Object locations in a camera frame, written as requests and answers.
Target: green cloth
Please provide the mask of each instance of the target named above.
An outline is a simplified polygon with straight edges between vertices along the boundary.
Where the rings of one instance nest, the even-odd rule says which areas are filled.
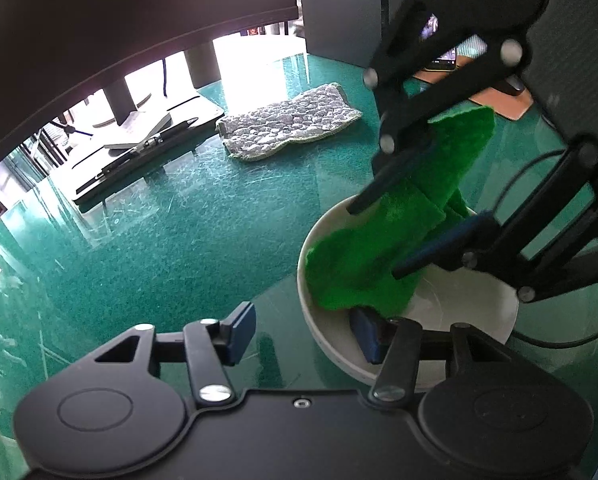
[[[458,185],[494,132],[494,111],[474,108],[431,124],[437,146],[412,176],[379,200],[366,223],[333,232],[308,252],[305,275],[316,304],[400,315],[422,271],[395,280],[394,265],[468,215]]]

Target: gray textured cloth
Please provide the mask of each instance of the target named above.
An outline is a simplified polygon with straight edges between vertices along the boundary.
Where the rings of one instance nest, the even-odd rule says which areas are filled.
[[[225,147],[242,160],[266,158],[291,142],[333,135],[361,117],[338,83],[307,90],[287,101],[217,121]]]

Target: phone screen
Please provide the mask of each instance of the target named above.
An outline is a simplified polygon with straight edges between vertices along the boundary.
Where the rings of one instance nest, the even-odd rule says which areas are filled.
[[[430,36],[432,36],[437,29],[439,28],[439,20],[433,14],[428,19],[426,26],[421,31],[421,40],[426,40]],[[456,48],[450,49],[448,52],[443,54],[441,57],[438,57],[434,61],[431,61],[427,66],[426,70],[443,70],[443,71],[451,71],[456,68],[456,61],[457,61],[457,51]]]

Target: white bowl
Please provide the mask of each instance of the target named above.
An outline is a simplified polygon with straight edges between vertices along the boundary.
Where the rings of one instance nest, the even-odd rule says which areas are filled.
[[[303,316],[313,338],[325,355],[346,374],[373,384],[381,365],[369,364],[350,330],[345,310],[325,310],[312,301],[305,281],[305,255],[318,240],[331,232],[365,221],[372,210],[353,217],[346,198],[323,215],[312,227],[301,248],[297,287]],[[447,272],[428,266],[404,316],[421,323],[426,330],[449,330],[456,322],[467,322],[505,343],[516,321],[519,303],[514,289],[488,274],[467,269]],[[425,390],[445,379],[445,362],[421,361],[416,388]]]

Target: glass table surface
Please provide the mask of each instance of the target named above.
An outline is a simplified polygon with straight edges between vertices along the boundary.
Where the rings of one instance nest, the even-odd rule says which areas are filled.
[[[183,145],[85,212],[51,178],[0,218],[0,478],[25,469],[12,440],[17,402],[36,384],[140,323],[174,332],[193,320],[256,306],[256,334],[228,370],[237,390],[365,388],[323,355],[301,314],[296,264],[319,217],[357,193],[372,173],[378,117],[358,67],[299,55],[244,68],[203,88],[227,113],[240,113],[339,82],[363,118],[333,137],[288,146],[259,162],[229,158],[218,136]],[[408,92],[425,84],[406,83]],[[474,106],[459,104],[456,108]],[[533,107],[521,120],[496,118],[496,132],[461,191],[474,210],[493,205],[506,183],[539,153],[561,147]],[[501,208],[509,215],[550,169],[520,179]],[[585,190],[528,248],[532,253],[585,205]],[[598,285],[521,305],[516,328],[548,340],[598,329]],[[509,345],[580,392],[596,426],[582,467],[598,463],[598,341],[571,350]],[[184,365],[162,378],[185,395]]]

